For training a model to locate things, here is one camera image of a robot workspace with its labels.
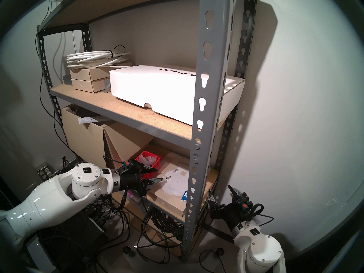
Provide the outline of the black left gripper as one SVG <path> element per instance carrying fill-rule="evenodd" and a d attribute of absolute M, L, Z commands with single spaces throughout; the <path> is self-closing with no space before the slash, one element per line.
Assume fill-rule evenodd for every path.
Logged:
<path fill-rule="evenodd" d="M 135 159 L 129 159 L 126 165 L 118 169 L 120 176 L 119 191 L 136 190 L 139 195 L 146 195 L 146 187 L 152 187 L 163 180 L 162 177 L 143 179 L 144 174 L 158 172 L 158 169 L 144 165 Z"/>

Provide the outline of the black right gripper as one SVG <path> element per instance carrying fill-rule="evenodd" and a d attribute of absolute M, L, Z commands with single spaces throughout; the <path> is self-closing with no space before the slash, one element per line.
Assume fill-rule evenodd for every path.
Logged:
<path fill-rule="evenodd" d="M 230 185 L 227 186 L 232 194 L 232 203 L 218 205 L 211 190 L 208 190 L 208 209 L 212 220 L 222 219 L 229 230 L 233 230 L 238 224 L 247 220 L 249 211 L 253 207 L 253 202 L 249 201 L 249 196 Z M 247 202 L 246 207 L 235 202 Z"/>

